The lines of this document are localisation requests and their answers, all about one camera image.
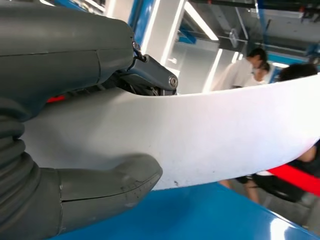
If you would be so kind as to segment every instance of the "blue beam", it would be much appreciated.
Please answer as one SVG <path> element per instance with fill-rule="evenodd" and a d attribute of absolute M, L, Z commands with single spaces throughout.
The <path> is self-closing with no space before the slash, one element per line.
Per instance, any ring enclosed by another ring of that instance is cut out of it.
<path fill-rule="evenodd" d="M 134 0 L 132 5 L 129 20 L 128 24 L 132 28 L 134 32 L 136 31 L 139 17 L 143 5 L 143 0 Z"/>
<path fill-rule="evenodd" d="M 155 0 L 143 0 L 134 31 L 134 40 L 143 44 L 147 25 L 150 19 Z"/>
<path fill-rule="evenodd" d="M 185 29 L 183 26 L 180 26 L 179 29 L 183 36 L 179 38 L 179 42 L 186 43 L 186 44 L 195 44 L 197 39 L 189 33 L 188 30 Z"/>
<path fill-rule="evenodd" d="M 306 61 L 303 61 L 299 58 L 282 56 L 282 55 L 272 54 L 272 53 L 268 54 L 268 60 L 275 62 L 275 63 L 287 64 L 287 65 L 306 63 Z"/>
<path fill-rule="evenodd" d="M 262 29 L 262 38 L 263 40 L 263 44 L 265 49 L 266 50 L 266 45 L 268 45 L 268 36 L 267 36 L 267 25 L 265 19 L 265 10 L 263 6 L 263 0 L 257 0 L 256 1 L 257 14 L 260 19 L 260 24 Z"/>
<path fill-rule="evenodd" d="M 69 0 L 54 0 L 54 4 L 56 6 L 63 6 L 69 9 L 75 9 L 78 11 L 87 12 L 86 10 Z"/>

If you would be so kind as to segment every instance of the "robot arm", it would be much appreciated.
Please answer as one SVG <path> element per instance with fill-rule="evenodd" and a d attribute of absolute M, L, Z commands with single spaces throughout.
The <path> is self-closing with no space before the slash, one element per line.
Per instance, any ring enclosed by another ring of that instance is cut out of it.
<path fill-rule="evenodd" d="M 139 94 L 175 93 L 174 75 L 134 46 L 120 20 L 0 3 L 0 239 L 45 239 L 106 219 L 158 182 L 162 169 L 149 155 L 123 157 L 108 171 L 39 168 L 19 139 L 22 122 L 51 97 L 112 78 Z"/>

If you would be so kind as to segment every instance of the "white curved panel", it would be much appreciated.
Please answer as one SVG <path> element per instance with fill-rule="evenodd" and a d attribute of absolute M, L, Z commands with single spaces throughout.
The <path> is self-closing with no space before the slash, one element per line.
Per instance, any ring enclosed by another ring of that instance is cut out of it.
<path fill-rule="evenodd" d="M 208 94 L 137 96 L 119 89 L 51 104 L 26 123 L 42 167 L 107 169 L 146 153 L 167 189 L 253 174 L 294 160 L 320 136 L 318 75 Z"/>

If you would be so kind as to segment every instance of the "blue surface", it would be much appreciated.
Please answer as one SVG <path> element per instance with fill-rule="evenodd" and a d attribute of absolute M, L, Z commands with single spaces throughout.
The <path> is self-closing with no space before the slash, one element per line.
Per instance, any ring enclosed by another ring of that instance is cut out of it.
<path fill-rule="evenodd" d="M 316 240 L 217 183 L 152 191 L 132 210 L 52 240 Z"/>
<path fill-rule="evenodd" d="M 154 0 L 143 0 L 140 11 L 140 16 L 134 31 L 134 40 L 140 46 L 143 44 L 143 37 L 152 11 L 153 3 Z"/>

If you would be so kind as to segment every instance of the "red rope barrier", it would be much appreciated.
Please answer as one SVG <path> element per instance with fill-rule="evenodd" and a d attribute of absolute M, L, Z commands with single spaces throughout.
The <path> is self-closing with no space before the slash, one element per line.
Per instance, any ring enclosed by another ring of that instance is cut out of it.
<path fill-rule="evenodd" d="M 268 170 L 268 172 L 306 192 L 320 197 L 320 178 L 309 175 L 289 165 L 278 166 Z"/>

